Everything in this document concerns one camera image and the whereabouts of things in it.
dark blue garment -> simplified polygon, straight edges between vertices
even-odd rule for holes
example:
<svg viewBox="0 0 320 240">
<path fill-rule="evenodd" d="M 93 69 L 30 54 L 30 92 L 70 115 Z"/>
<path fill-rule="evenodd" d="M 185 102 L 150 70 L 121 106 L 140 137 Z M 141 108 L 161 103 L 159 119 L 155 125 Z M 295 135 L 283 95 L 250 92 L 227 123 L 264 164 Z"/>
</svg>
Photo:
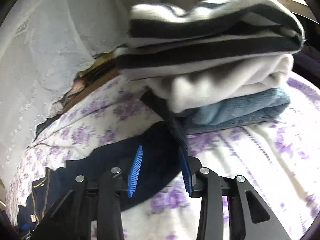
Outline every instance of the dark blue garment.
<svg viewBox="0 0 320 240">
<path fill-rule="evenodd" d="M 320 52 L 308 44 L 293 57 L 293 72 L 320 88 Z"/>
<path fill-rule="evenodd" d="M 128 176 L 139 145 L 143 148 L 143 159 L 136 191 L 131 198 L 120 199 L 121 211 L 151 198 L 180 172 L 178 143 L 165 122 L 154 124 L 141 135 L 96 148 L 84 159 L 66 161 L 65 168 L 56 171 L 47 169 L 45 178 L 33 182 L 33 191 L 27 199 L 27 206 L 19 206 L 18 225 L 38 224 L 31 222 L 30 215 L 36 214 L 41 221 L 42 214 L 74 188 L 78 175 L 87 179 L 99 178 L 106 170 L 120 166 L 123 176 Z"/>
<path fill-rule="evenodd" d="M 180 121 L 174 117 L 173 113 L 167 108 L 166 101 L 155 96 L 151 90 L 148 90 L 140 100 L 155 111 L 167 124 L 170 133 L 177 141 L 179 165 L 183 176 L 184 186 L 189 196 L 193 193 L 192 173 L 188 165 L 188 142 L 185 129 Z"/>
</svg>

white lace fabric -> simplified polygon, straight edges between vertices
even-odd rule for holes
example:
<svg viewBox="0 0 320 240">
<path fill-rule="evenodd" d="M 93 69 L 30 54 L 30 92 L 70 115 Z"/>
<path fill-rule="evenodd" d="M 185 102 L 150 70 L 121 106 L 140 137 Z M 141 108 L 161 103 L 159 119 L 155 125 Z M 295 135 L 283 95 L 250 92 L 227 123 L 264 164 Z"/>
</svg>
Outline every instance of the white lace fabric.
<svg viewBox="0 0 320 240">
<path fill-rule="evenodd" d="M 0 178 L 17 164 L 93 55 L 125 41 L 128 10 L 158 0 L 18 0 L 0 27 Z"/>
</svg>

stack of folded towels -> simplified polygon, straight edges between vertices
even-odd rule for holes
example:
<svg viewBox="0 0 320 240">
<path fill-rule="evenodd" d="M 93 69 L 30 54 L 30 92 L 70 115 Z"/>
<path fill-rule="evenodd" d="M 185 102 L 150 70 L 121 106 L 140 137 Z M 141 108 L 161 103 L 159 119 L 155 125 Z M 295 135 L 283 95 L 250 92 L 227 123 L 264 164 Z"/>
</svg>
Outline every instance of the stack of folded towels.
<svg viewBox="0 0 320 240">
<path fill-rule="evenodd" d="M 289 105 L 282 88 L 301 50 L 298 19 L 276 0 L 204 0 L 190 11 L 132 7 L 120 72 L 143 80 L 183 117 L 188 133 L 270 121 Z"/>
</svg>

white bedsheet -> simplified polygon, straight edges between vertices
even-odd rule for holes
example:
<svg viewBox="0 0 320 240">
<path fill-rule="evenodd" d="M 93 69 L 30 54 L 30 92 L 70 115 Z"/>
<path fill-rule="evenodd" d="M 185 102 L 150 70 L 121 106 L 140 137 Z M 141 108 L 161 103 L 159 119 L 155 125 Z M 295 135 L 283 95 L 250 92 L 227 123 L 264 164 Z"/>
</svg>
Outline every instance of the white bedsheet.
<svg viewBox="0 0 320 240">
<path fill-rule="evenodd" d="M 245 176 L 292 239 L 306 232 L 320 210 L 320 91 L 291 73 L 290 106 L 272 122 L 188 136 L 189 153 L 220 176 Z M 85 158 L 98 146 L 140 134 L 161 120 L 138 98 L 143 89 L 119 76 L 45 129 L 20 161 L 7 194 L 16 223 L 31 182 L 65 160 Z M 200 199 L 191 199 L 178 175 L 153 198 L 122 212 L 126 239 L 196 239 Z M 228 211 L 224 208 L 228 239 Z M 93 238 L 96 224 L 92 223 Z"/>
</svg>

white towel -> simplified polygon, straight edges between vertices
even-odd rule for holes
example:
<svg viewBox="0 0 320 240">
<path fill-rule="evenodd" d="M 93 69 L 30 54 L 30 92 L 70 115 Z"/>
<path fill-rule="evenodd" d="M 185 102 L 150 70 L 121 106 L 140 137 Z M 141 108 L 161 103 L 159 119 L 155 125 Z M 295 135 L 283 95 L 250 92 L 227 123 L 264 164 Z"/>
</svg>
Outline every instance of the white towel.
<svg viewBox="0 0 320 240">
<path fill-rule="evenodd" d="M 157 96 L 167 100 L 171 111 L 179 113 L 280 87 L 292 66 L 291 54 L 252 57 L 201 72 L 148 78 L 145 82 Z"/>
</svg>

